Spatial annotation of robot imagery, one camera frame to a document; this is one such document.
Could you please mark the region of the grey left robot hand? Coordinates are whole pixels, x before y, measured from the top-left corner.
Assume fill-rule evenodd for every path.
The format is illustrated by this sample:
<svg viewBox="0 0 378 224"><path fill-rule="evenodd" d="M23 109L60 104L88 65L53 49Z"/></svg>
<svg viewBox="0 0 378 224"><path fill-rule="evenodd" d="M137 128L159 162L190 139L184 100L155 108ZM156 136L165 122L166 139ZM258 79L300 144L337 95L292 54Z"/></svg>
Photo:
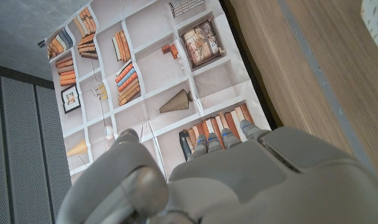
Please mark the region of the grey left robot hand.
<svg viewBox="0 0 378 224"><path fill-rule="evenodd" d="M133 129L69 189L57 223L378 223L378 178L291 127L198 137L165 178Z"/></svg>

